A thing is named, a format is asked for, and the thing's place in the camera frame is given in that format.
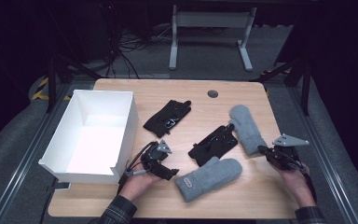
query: hand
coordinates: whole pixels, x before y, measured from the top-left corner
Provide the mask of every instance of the hand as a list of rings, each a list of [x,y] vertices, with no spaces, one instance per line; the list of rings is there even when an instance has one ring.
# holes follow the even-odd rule
[[[140,171],[144,169],[141,159],[138,159],[135,164],[137,165],[133,168],[133,171]],[[150,174],[149,172],[141,175],[133,175],[128,178],[123,189],[118,195],[132,202],[138,196],[145,193],[145,191],[154,183],[159,182],[159,180],[161,180],[160,177]]]
[[[310,188],[307,185],[305,177],[298,170],[280,170],[272,165],[282,177],[284,184],[296,198],[298,206],[316,206],[316,202],[313,200]],[[310,174],[310,169],[303,163],[307,173]]]

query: table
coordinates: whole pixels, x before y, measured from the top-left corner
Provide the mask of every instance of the table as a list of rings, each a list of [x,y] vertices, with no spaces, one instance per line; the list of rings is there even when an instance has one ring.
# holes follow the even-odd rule
[[[190,100],[190,113],[164,139],[172,154],[163,161],[170,169],[179,169],[172,180],[162,180],[134,203],[135,217],[152,218],[295,218],[295,199],[284,186],[278,173],[264,156],[250,158],[241,144],[232,148],[224,158],[238,160],[243,168],[239,179],[221,189],[185,203],[174,179],[198,168],[187,152],[220,125],[227,125],[229,110],[234,105],[247,105],[262,137],[269,147],[279,132],[269,99],[260,83],[197,80],[99,79],[94,90],[133,91],[139,124],[132,156],[146,144],[158,140],[143,128],[145,122],[169,100]],[[216,98],[207,92],[218,92]],[[117,186],[72,184],[71,188],[56,190],[48,212],[54,217],[98,217],[111,203]]]

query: white box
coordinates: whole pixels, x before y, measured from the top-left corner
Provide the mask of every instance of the white box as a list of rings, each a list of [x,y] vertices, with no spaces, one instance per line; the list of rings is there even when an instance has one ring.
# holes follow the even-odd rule
[[[137,124],[133,92],[75,90],[39,164],[62,182],[117,184]]]

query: sleeve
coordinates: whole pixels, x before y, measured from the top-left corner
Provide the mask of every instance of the sleeve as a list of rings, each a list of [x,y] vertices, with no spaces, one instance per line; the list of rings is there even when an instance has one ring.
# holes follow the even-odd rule
[[[98,224],[127,224],[132,220],[137,208],[126,198],[117,195],[105,209]]]
[[[296,210],[298,224],[326,224],[319,207],[302,207]]]

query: gray mitten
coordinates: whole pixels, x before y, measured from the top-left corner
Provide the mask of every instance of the gray mitten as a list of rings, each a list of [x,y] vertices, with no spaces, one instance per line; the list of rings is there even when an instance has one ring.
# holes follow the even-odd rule
[[[235,105],[231,108],[229,115],[231,116],[229,123],[234,124],[235,132],[246,154],[251,156],[258,152],[258,146],[267,146],[246,105]]]
[[[185,202],[189,203],[200,195],[219,189],[228,182],[237,179],[242,166],[234,159],[219,160],[212,157],[199,169],[175,180]]]

